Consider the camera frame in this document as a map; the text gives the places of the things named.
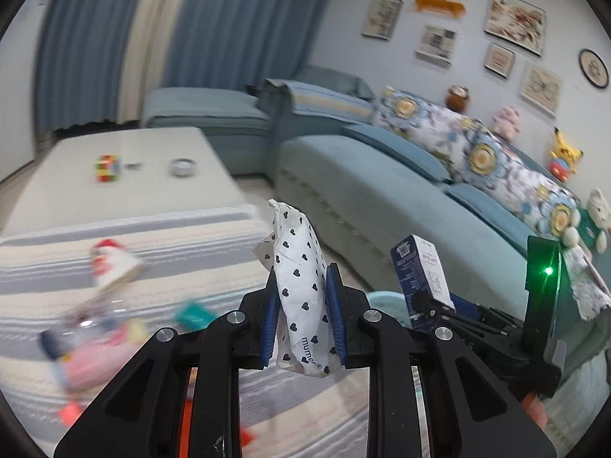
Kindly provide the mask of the person right hand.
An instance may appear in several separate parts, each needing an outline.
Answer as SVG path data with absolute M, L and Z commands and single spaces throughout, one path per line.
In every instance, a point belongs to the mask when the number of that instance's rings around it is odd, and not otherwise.
M 527 394 L 522 400 L 521 405 L 526 411 L 526 414 L 528 414 L 528 416 L 532 420 L 534 420 L 535 424 L 537 424 L 537 426 L 540 427 L 541 430 L 545 430 L 548 424 L 548 417 L 546 414 L 544 403 L 541 402 L 537 394 Z

